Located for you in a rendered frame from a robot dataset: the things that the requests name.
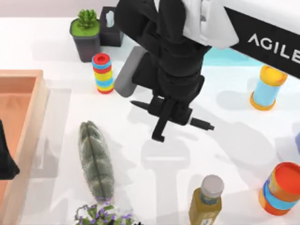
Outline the black tissue box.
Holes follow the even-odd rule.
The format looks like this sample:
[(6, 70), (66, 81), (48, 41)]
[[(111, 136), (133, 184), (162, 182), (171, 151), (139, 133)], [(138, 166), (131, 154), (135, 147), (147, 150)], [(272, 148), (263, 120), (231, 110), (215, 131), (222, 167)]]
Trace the black tissue box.
[(100, 21), (100, 43), (102, 46), (121, 47), (123, 41), (123, 32), (116, 24), (112, 26), (107, 25), (107, 18), (112, 15), (114, 20), (114, 12), (116, 7), (102, 7), (99, 21)]

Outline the plant with purple flowers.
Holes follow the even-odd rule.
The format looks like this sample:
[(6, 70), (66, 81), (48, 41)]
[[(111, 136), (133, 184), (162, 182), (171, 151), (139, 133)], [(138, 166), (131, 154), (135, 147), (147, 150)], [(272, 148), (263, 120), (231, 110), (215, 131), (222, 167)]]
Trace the plant with purple flowers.
[(99, 203), (85, 204), (76, 210), (75, 225), (144, 225), (132, 212), (121, 212), (111, 199), (98, 200)]

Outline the grey pot with green succulent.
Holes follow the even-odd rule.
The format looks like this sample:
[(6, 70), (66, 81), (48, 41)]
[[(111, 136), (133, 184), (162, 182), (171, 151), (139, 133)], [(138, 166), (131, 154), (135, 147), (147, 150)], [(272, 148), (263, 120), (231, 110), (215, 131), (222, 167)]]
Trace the grey pot with green succulent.
[(96, 11), (81, 9), (77, 18), (71, 22), (69, 32), (81, 62), (91, 62), (92, 57), (100, 52), (100, 22)]

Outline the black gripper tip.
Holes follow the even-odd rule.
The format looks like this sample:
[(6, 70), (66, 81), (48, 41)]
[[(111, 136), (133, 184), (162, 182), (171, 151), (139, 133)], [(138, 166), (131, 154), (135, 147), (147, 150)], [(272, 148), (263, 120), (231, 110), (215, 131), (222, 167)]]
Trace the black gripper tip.
[(10, 155), (3, 123), (0, 120), (0, 180), (13, 180), (19, 173), (20, 169)]

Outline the salmon shallow box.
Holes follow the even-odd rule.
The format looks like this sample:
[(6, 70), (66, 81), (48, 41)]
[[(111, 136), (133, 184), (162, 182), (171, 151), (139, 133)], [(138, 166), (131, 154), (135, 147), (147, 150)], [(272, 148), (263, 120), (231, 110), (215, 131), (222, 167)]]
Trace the salmon shallow box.
[(19, 225), (47, 98), (42, 70), (0, 69), (0, 120), (20, 169), (13, 180), (0, 181), (0, 225)]

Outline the light blue flat mat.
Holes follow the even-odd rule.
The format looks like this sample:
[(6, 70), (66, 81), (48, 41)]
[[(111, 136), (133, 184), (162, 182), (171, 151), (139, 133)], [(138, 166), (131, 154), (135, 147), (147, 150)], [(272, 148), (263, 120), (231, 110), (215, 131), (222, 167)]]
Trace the light blue flat mat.
[(204, 56), (204, 66), (241, 66), (241, 67), (260, 67), (263, 63), (254, 60), (240, 52), (227, 48), (219, 50), (211, 48)]

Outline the light blue and yellow can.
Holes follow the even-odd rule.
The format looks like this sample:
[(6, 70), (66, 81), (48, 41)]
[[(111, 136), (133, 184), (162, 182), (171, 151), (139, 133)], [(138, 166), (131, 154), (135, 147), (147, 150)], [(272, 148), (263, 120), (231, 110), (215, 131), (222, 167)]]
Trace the light blue and yellow can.
[(276, 103), (276, 97), (281, 86), (286, 82), (288, 75), (270, 66), (261, 68), (255, 90), (250, 96), (251, 105), (261, 111), (268, 111)]

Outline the stack of coloured rings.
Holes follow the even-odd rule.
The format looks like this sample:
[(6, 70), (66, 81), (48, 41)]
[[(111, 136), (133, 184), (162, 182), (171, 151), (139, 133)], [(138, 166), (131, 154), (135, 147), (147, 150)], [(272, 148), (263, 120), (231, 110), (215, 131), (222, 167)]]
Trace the stack of coloured rings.
[(111, 93), (114, 90), (114, 78), (110, 56), (106, 53), (97, 53), (93, 56), (91, 63), (98, 92)]

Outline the yellow bottle with grey cap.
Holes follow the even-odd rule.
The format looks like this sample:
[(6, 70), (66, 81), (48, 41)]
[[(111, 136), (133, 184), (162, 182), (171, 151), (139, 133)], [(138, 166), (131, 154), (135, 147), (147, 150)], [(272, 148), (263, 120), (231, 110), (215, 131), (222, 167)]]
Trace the yellow bottle with grey cap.
[(201, 186), (193, 192), (188, 213), (191, 225), (213, 225), (222, 209), (224, 187), (223, 180), (217, 175), (210, 174), (203, 179)]

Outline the orange and blue can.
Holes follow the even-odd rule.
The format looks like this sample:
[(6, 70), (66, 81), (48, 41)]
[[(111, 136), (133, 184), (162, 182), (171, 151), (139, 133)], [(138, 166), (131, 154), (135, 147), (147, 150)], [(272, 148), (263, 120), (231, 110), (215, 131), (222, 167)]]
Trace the orange and blue can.
[(288, 213), (300, 200), (300, 165), (293, 162), (277, 164), (260, 189), (258, 200), (269, 214)]

